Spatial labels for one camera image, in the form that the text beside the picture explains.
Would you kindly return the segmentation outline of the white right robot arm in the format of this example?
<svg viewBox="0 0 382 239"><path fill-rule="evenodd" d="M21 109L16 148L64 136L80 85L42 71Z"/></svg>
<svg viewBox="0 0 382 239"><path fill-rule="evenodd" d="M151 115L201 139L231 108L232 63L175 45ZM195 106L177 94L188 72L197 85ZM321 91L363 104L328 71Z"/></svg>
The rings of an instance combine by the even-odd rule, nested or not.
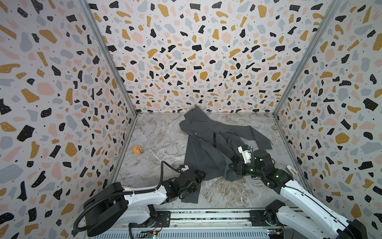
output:
<svg viewBox="0 0 382 239"><path fill-rule="evenodd" d="M278 169L265 150L253 150L250 146L239 146L238 152L242 159L230 164L230 169L237 175L261 180L265 186L292 202L304 213L301 215L284 202L274 200L264 212L268 225L286 225L308 239L368 237L366 227L360 221L350 221L331 210L294 180L297 171L290 165L285 169Z"/></svg>

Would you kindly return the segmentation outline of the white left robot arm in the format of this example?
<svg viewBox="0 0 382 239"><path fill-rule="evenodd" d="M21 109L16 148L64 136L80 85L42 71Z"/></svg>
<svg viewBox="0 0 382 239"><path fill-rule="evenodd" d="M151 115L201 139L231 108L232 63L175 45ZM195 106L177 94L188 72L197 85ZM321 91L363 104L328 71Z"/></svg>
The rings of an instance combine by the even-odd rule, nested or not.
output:
<svg viewBox="0 0 382 239"><path fill-rule="evenodd" d="M75 232L100 235L114 224L149 225L158 214L156 205L184 199L196 192L205 178L201 171L180 171L178 177L160 180L155 187L132 189L115 182L91 197L73 225Z"/></svg>

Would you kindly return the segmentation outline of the dark grey zip jacket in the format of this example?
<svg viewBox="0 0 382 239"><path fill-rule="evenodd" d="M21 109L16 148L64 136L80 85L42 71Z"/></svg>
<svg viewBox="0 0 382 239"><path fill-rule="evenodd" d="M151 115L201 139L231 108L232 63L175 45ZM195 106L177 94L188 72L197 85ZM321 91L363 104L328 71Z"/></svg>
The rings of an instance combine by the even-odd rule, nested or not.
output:
<svg viewBox="0 0 382 239"><path fill-rule="evenodd" d="M205 181L223 177L234 182L243 178L228 166L243 160L238 151L244 145L243 138L255 141L259 149L272 149L271 141L251 126L214 121L199 107L188 111L179 126L189 136L184 163L190 170L204 172Z"/></svg>

